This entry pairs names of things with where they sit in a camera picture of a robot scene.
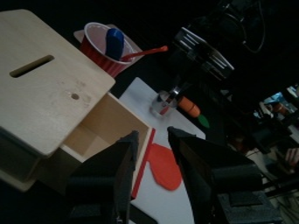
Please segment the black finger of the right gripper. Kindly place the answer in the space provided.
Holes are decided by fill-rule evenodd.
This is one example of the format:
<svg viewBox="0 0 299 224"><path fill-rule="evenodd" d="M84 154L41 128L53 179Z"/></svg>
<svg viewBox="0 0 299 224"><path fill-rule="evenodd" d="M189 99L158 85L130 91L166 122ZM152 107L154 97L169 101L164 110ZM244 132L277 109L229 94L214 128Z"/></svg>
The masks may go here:
<svg viewBox="0 0 299 224"><path fill-rule="evenodd" d="M180 75L176 74L173 76L173 79L172 79L172 82L170 82L170 89L169 89L170 93L178 93L178 90L180 90L180 88L178 88L180 79L181 79Z"/></svg>
<svg viewBox="0 0 299 224"><path fill-rule="evenodd" d="M180 80L180 84L178 84L180 93L182 93L190 86L192 86L192 77L184 77Z"/></svg>

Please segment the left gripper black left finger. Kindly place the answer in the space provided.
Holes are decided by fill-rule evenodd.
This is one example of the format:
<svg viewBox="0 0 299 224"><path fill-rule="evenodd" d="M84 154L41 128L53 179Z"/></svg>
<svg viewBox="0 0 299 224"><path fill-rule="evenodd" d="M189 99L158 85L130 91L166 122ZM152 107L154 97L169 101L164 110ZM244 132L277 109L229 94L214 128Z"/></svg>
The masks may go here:
<svg viewBox="0 0 299 224"><path fill-rule="evenodd" d="M69 176L65 224L128 224L138 133L133 130L94 154Z"/></svg>

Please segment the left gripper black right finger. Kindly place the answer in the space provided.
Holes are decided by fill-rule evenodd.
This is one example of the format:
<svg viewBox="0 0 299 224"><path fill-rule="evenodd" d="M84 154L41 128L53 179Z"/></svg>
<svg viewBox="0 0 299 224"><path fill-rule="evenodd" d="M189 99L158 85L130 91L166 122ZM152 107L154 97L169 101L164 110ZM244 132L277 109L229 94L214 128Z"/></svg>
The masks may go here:
<svg viewBox="0 0 299 224"><path fill-rule="evenodd" d="M194 224L281 224L254 162L174 127L166 131Z"/></svg>

